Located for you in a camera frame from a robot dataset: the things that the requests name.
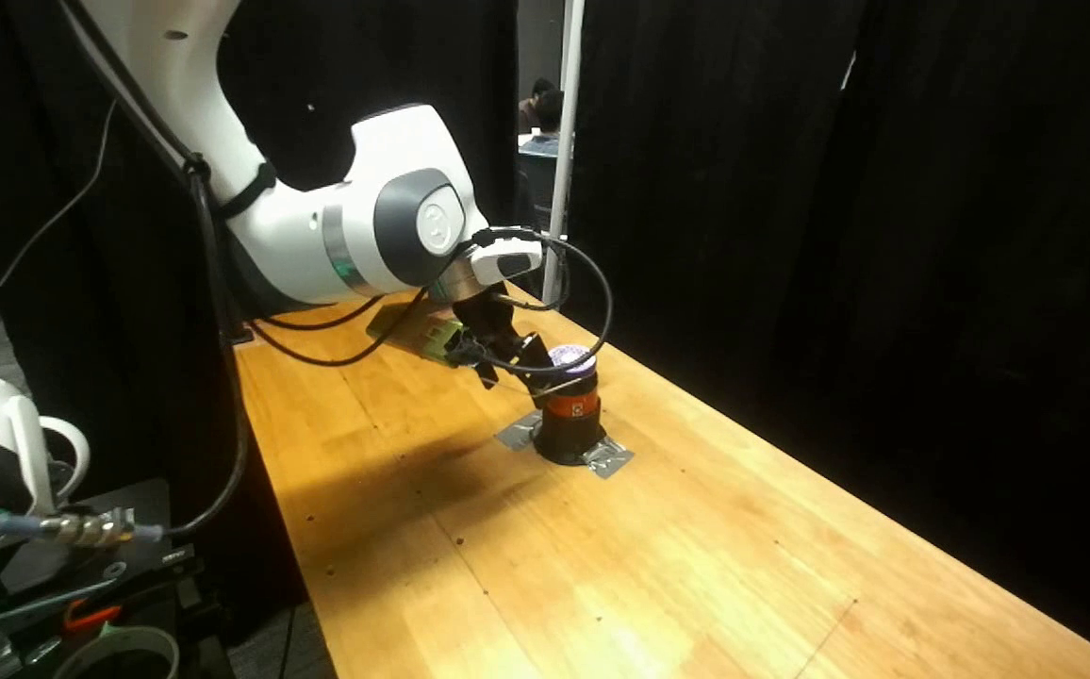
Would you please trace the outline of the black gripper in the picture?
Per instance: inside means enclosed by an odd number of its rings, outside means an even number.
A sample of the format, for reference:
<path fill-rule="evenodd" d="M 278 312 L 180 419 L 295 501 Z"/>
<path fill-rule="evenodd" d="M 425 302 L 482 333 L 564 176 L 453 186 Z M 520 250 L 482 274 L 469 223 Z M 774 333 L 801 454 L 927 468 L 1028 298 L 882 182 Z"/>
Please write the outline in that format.
<path fill-rule="evenodd" d="M 476 372 L 482 390 L 500 386 L 492 356 L 516 352 L 515 365 L 520 372 L 551 371 L 546 342 L 536 333 L 530 333 L 516 346 L 515 304 L 507 302 L 507 288 L 488 288 L 482 293 L 457 302 L 453 312 L 463 323 L 463 338 L 482 346 L 476 352 Z"/>

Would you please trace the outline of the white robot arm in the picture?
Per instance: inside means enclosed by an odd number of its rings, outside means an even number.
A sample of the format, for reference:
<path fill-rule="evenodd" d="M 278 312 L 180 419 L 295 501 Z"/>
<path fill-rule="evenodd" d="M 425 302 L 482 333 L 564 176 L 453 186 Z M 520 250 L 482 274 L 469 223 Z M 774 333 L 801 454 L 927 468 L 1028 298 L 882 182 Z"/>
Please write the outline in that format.
<path fill-rule="evenodd" d="M 93 67 L 180 171 L 263 312 L 414 291 L 453 362 L 540 382 L 507 284 L 511 104 L 482 0 L 66 0 Z"/>

